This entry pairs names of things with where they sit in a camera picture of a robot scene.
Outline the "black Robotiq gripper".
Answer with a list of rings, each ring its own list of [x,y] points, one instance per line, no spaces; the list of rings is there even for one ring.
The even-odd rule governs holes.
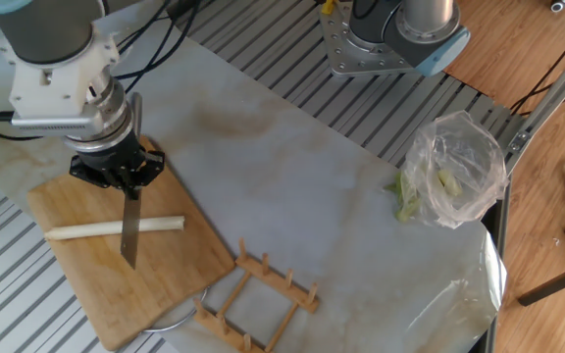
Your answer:
[[[132,169],[132,183],[124,178],[121,167]],[[69,174],[101,188],[121,190],[126,199],[138,200],[140,191],[165,168],[165,153],[147,151],[136,136],[96,152],[78,152],[70,163]]]

